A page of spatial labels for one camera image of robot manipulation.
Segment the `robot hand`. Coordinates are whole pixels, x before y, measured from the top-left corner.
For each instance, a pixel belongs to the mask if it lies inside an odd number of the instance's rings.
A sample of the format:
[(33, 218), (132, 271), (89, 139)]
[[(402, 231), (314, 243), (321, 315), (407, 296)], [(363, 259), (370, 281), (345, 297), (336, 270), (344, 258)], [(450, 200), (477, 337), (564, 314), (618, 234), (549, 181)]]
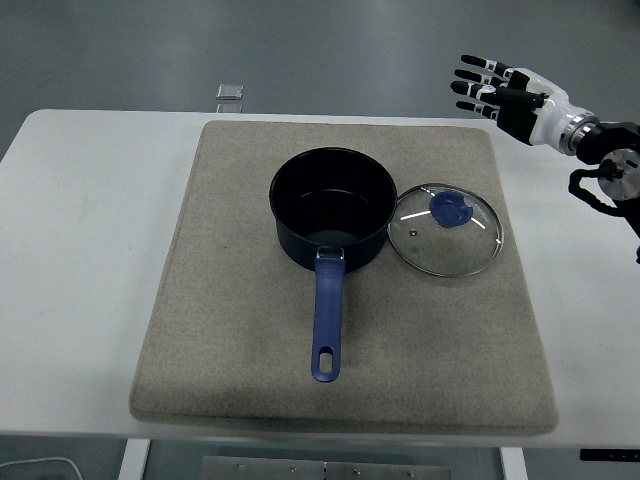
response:
[(580, 127), (596, 123), (593, 113), (572, 105), (563, 89), (531, 70), (468, 54), (461, 62), (466, 67), (454, 71), (450, 84), (462, 97), (456, 107), (495, 121), (526, 145), (548, 145), (573, 156), (572, 138)]

